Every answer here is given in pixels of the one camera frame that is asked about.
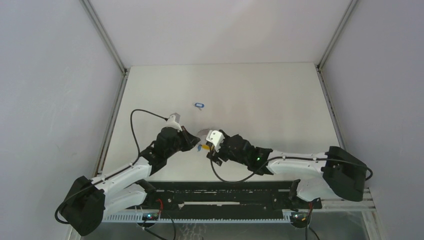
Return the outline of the metal keyring with yellow tag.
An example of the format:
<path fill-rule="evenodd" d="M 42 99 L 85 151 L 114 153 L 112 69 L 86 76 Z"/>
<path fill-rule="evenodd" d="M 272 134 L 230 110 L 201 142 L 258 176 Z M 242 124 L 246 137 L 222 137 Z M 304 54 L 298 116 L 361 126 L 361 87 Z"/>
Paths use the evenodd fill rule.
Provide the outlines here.
<path fill-rule="evenodd" d="M 201 151 L 202 150 L 206 150 L 206 151 L 210 150 L 210 147 L 207 145 L 207 141 L 206 141 L 206 137 L 208 136 L 208 133 L 209 133 L 210 130 L 211 130 L 210 128 L 205 128 L 205 129 L 200 130 L 196 134 L 196 136 L 200 138 L 199 145 L 201 145 L 201 147 L 202 147 Z"/>

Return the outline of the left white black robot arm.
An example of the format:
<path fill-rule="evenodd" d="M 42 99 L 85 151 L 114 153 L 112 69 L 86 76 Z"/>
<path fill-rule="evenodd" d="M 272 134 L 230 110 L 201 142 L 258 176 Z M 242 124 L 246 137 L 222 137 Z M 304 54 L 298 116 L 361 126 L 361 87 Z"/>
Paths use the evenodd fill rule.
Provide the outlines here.
<path fill-rule="evenodd" d="M 156 140 L 137 154 L 135 160 L 91 179 L 77 178 L 55 210 L 55 220 L 71 225 L 81 236 L 92 233 L 109 215 L 128 207 L 153 207 L 157 196 L 138 182 L 161 170 L 170 157 L 195 148 L 200 138 L 184 127 L 164 127 Z"/>

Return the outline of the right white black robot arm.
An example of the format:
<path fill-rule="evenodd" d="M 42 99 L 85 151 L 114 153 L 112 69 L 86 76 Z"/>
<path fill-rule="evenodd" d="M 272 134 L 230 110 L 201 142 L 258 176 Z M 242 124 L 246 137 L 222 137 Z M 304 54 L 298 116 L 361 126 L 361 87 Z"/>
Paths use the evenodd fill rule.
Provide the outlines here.
<path fill-rule="evenodd" d="M 339 146 L 319 153 L 287 153 L 252 145 L 239 134 L 222 130 L 206 135 L 207 158 L 221 166 L 232 161 L 247 167 L 252 175 L 282 175 L 292 181 L 289 203 L 302 208 L 316 199 L 341 198 L 361 202 L 365 183 L 373 172 L 361 160 Z"/>

